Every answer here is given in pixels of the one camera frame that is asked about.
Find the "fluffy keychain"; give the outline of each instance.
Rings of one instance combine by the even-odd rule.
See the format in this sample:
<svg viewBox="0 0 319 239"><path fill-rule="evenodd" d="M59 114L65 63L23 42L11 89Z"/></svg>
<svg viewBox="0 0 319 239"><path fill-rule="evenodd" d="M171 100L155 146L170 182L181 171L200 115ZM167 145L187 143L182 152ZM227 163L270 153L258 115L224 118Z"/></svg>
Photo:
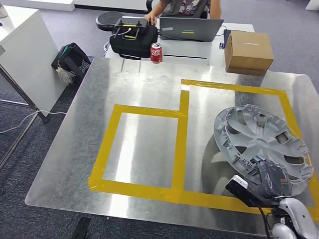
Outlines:
<svg viewBox="0 0 319 239"><path fill-rule="evenodd" d="M61 65L60 65L60 61L57 62L57 69L56 71L57 72L59 79L67 85L73 83L73 79L76 77L75 74L62 68Z"/></svg>

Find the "gray robot arm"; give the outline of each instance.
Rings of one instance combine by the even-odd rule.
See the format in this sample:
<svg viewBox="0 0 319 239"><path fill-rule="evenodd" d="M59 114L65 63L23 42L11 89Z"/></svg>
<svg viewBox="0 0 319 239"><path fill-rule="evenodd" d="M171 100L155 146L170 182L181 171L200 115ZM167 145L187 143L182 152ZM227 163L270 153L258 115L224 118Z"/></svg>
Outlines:
<svg viewBox="0 0 319 239"><path fill-rule="evenodd" d="M286 212L291 219L296 232L305 239L318 239L319 233L308 210L299 200L284 198L279 202L278 208ZM274 238L293 239L297 238L290 227L277 223L272 229Z"/></svg>

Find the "person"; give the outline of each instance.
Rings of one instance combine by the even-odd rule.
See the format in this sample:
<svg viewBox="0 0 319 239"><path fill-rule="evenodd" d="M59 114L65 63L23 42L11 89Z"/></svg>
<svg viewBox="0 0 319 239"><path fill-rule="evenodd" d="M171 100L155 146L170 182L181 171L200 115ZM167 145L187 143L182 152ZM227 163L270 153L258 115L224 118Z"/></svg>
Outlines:
<svg viewBox="0 0 319 239"><path fill-rule="evenodd" d="M155 25L156 17L163 12L165 16L200 18L206 6L209 8L210 18L221 18L220 0L160 0L144 18L152 25Z"/></svg>

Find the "gray t-shirt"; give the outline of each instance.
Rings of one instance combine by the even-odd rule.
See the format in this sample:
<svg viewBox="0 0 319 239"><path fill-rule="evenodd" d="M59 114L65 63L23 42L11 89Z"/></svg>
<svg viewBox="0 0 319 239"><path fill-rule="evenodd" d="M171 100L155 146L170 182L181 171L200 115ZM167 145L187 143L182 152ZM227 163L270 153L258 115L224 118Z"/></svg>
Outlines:
<svg viewBox="0 0 319 239"><path fill-rule="evenodd" d="M196 17L200 18L209 0L160 0L168 4L163 12L165 16Z"/></svg>

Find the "black bag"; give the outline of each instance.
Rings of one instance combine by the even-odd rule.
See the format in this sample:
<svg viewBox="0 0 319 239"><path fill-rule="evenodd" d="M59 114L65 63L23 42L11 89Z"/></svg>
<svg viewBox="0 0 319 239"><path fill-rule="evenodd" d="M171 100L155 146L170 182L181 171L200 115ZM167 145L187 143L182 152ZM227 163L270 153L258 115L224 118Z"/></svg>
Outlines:
<svg viewBox="0 0 319 239"><path fill-rule="evenodd" d="M76 79L82 81L90 64L90 60L85 53L76 43L71 43L62 47L51 66L55 70L61 67L65 71L72 72Z"/></svg>
<svg viewBox="0 0 319 239"><path fill-rule="evenodd" d="M145 34L138 34L135 40L123 39L122 35L117 35L116 38L111 36L110 44L115 53L129 59L141 59L150 57L150 46L157 42L157 28L155 26L147 26Z"/></svg>

